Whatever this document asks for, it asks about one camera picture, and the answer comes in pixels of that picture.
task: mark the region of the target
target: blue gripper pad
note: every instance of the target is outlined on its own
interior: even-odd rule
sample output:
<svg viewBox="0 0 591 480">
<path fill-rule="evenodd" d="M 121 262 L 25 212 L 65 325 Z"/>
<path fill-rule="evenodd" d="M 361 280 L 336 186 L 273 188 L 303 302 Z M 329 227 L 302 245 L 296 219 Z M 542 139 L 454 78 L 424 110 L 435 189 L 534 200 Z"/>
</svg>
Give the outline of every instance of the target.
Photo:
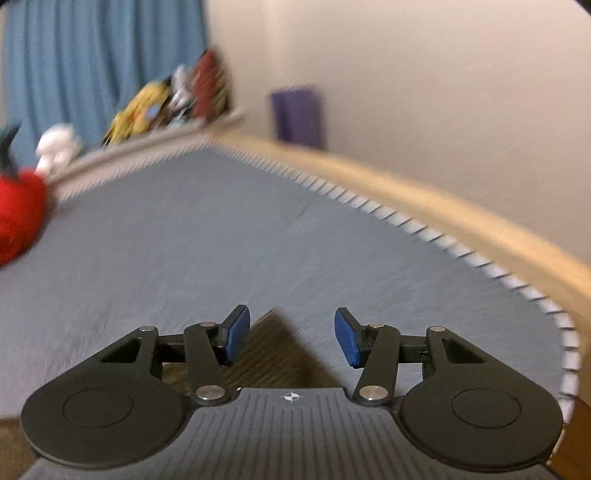
<svg viewBox="0 0 591 480">
<path fill-rule="evenodd" d="M 240 305 L 236 309 L 241 310 L 238 313 L 238 318 L 236 318 L 228 328 L 228 343 L 224 349 L 226 360 L 229 364 L 233 364 L 238 360 L 242 346 L 248 336 L 248 331 L 251 328 L 251 314 L 248 308 L 244 305 Z"/>
<path fill-rule="evenodd" d="M 349 365 L 353 368 L 362 367 L 355 329 L 347 322 L 340 310 L 335 313 L 335 335 Z"/>
</svg>

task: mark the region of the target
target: yellow stuffed toy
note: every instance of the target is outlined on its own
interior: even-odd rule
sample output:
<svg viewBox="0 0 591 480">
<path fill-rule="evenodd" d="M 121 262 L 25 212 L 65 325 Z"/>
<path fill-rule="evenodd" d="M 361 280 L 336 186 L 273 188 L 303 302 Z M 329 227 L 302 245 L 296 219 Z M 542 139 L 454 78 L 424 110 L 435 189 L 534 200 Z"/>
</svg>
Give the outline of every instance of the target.
<svg viewBox="0 0 591 480">
<path fill-rule="evenodd" d="M 147 132 L 169 97 L 170 87 L 166 83 L 150 82 L 146 84 L 127 107 L 115 115 L 103 143 L 118 143 L 134 135 Z"/>
</svg>

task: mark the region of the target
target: plush toy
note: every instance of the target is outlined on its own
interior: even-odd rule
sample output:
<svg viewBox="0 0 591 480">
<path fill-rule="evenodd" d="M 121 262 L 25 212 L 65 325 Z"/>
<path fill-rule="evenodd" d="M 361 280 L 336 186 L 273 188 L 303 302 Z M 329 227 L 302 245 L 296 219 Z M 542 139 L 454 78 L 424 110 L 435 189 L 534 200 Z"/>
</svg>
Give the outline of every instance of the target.
<svg viewBox="0 0 591 480">
<path fill-rule="evenodd" d="M 30 170 L 17 171 L 10 145 L 18 127 L 0 131 L 0 265 L 31 246 L 46 211 L 47 187 Z"/>
<path fill-rule="evenodd" d="M 147 132 L 169 96 L 170 88 L 164 82 L 147 83 L 127 107 L 115 115 L 103 143 L 118 143 Z"/>
<path fill-rule="evenodd" d="M 170 80 L 173 91 L 173 97 L 168 104 L 170 111 L 178 112 L 191 104 L 193 101 L 193 94 L 191 92 L 192 80 L 193 72 L 187 66 L 179 65 L 174 71 Z"/>
<path fill-rule="evenodd" d="M 51 173 L 64 170 L 74 160 L 82 145 L 70 124 L 57 124 L 43 133 L 37 145 L 36 173 L 47 177 Z"/>
<path fill-rule="evenodd" d="M 193 94 L 196 98 L 191 113 L 194 119 L 209 123 L 230 110 L 226 69 L 219 55 L 212 48 L 208 48 L 195 65 Z"/>
</svg>

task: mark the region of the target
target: black circular pad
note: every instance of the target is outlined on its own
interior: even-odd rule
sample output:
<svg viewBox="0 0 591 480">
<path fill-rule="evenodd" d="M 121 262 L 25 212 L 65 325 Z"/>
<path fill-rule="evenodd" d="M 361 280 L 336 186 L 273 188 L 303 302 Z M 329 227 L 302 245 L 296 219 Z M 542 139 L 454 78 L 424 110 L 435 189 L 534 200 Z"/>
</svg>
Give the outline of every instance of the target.
<svg viewBox="0 0 591 480">
<path fill-rule="evenodd" d="M 483 429 L 505 427 L 521 412 L 516 399 L 494 388 L 464 390 L 453 397 L 452 409 L 460 420 Z"/>
<path fill-rule="evenodd" d="M 121 390 L 89 388 L 66 401 L 64 415 L 81 427 L 101 428 L 119 423 L 133 407 L 134 401 Z"/>
<path fill-rule="evenodd" d="M 146 458 L 178 432 L 181 398 L 130 365 L 101 364 L 62 375 L 22 409 L 22 427 L 43 457 L 74 468 L 105 469 Z"/>
<path fill-rule="evenodd" d="M 484 364 L 436 372 L 407 393 L 400 418 L 429 455 L 478 471 L 548 458 L 562 431 L 552 395 L 506 366 Z"/>
</svg>

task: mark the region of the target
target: purple object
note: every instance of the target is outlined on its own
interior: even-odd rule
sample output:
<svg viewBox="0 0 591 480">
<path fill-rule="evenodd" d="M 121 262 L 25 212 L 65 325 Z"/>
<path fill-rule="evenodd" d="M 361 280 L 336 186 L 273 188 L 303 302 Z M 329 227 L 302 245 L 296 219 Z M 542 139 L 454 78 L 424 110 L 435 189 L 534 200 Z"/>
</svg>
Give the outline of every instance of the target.
<svg viewBox="0 0 591 480">
<path fill-rule="evenodd" d="M 276 90 L 271 102 L 279 140 L 324 149 L 320 100 L 313 88 Z"/>
</svg>

